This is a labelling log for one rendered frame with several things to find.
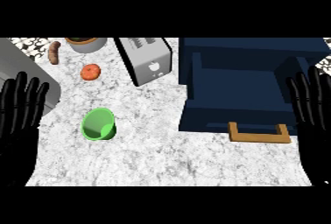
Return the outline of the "silver toaster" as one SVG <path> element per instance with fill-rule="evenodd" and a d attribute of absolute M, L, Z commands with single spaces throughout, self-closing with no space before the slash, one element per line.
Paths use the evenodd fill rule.
<path fill-rule="evenodd" d="M 135 87 L 171 72 L 171 47 L 165 38 L 113 38 Z"/>

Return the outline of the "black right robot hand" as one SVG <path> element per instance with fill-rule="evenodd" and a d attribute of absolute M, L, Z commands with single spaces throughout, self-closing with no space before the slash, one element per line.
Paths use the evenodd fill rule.
<path fill-rule="evenodd" d="M 286 78 L 300 161 L 311 186 L 331 186 L 331 76 L 314 66 Z"/>

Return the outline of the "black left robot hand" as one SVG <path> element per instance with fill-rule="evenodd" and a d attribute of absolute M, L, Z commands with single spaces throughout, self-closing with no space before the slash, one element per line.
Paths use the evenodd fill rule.
<path fill-rule="evenodd" d="M 38 126 L 48 83 L 19 72 L 0 90 L 0 187 L 25 186 L 36 165 Z"/>

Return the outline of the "dark blue cabinet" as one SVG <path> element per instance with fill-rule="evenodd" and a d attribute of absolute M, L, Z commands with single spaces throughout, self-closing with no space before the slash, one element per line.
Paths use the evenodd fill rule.
<path fill-rule="evenodd" d="M 187 82 L 192 55 L 206 68 L 273 71 L 289 57 L 314 65 L 329 54 L 322 38 L 178 38 L 178 83 Z"/>

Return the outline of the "brown sausage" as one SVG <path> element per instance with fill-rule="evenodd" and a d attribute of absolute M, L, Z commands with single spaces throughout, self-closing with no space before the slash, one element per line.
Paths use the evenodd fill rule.
<path fill-rule="evenodd" d="M 57 41 L 54 41 L 50 46 L 48 46 L 48 50 L 47 50 L 47 58 L 48 58 L 48 62 L 51 65 L 56 65 L 59 62 L 57 59 L 57 49 L 60 47 L 60 43 Z"/>

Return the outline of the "dark blue open drawer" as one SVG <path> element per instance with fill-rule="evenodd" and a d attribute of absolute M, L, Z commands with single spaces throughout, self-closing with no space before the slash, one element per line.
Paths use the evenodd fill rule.
<path fill-rule="evenodd" d="M 286 58 L 273 71 L 211 68 L 195 53 L 178 130 L 224 133 L 227 123 L 234 122 L 242 133 L 273 134 L 274 126 L 282 124 L 294 136 L 295 115 L 285 79 L 307 68 L 301 57 Z"/>

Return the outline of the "orange tomato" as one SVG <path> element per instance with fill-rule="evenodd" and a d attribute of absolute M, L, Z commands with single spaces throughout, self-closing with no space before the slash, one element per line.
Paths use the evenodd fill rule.
<path fill-rule="evenodd" d="M 81 79 L 85 81 L 93 81 L 100 75 L 100 68 L 97 64 L 88 64 L 84 65 L 81 71 L 79 71 L 79 76 Z"/>

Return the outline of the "green cup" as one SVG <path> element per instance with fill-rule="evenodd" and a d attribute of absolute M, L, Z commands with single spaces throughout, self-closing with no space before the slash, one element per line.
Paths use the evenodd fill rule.
<path fill-rule="evenodd" d="M 79 130 L 90 141 L 109 140 L 115 136 L 115 117 L 107 108 L 94 108 L 87 112 Z"/>

